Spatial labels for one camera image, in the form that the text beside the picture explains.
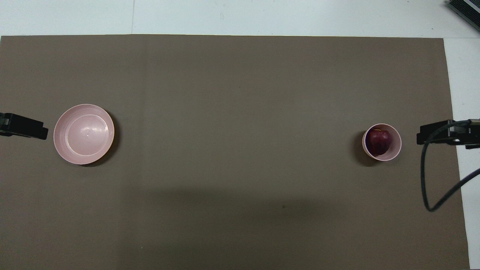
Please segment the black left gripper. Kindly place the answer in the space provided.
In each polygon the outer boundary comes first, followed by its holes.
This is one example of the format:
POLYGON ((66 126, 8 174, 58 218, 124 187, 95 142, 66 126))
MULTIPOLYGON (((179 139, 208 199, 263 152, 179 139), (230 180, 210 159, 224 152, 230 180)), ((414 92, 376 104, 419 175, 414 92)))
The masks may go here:
POLYGON ((44 123, 21 115, 0 113, 0 135, 4 137, 20 136, 46 140, 48 128, 44 123))

